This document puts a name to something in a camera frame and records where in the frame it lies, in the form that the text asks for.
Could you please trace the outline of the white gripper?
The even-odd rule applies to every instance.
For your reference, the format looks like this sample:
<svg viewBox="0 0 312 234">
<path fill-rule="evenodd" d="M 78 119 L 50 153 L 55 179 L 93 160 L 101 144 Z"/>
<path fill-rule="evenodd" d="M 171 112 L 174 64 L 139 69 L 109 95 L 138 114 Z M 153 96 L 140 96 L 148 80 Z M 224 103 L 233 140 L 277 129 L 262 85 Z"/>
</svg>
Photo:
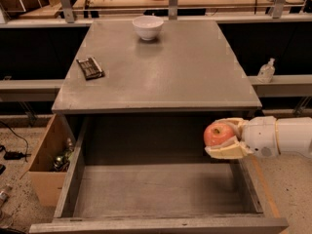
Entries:
<svg viewBox="0 0 312 234">
<path fill-rule="evenodd" d="M 212 158 L 242 159 L 252 154 L 258 158 L 272 158 L 279 155 L 275 117 L 255 117 L 249 122 L 243 118 L 222 118 L 216 122 L 229 126 L 235 136 L 221 145 L 206 146 L 205 151 Z"/>
</svg>

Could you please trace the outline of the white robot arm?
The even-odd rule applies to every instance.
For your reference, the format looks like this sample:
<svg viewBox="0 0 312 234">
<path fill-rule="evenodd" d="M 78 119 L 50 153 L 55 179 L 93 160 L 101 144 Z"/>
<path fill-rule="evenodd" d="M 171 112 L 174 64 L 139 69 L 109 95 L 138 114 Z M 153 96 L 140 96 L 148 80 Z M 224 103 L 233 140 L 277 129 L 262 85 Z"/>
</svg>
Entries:
<svg viewBox="0 0 312 234">
<path fill-rule="evenodd" d="M 216 159 L 242 159 L 250 155 L 272 158 L 289 153 L 311 159 L 312 118 L 223 118 L 204 130 L 204 143 L 205 151 Z"/>
</svg>

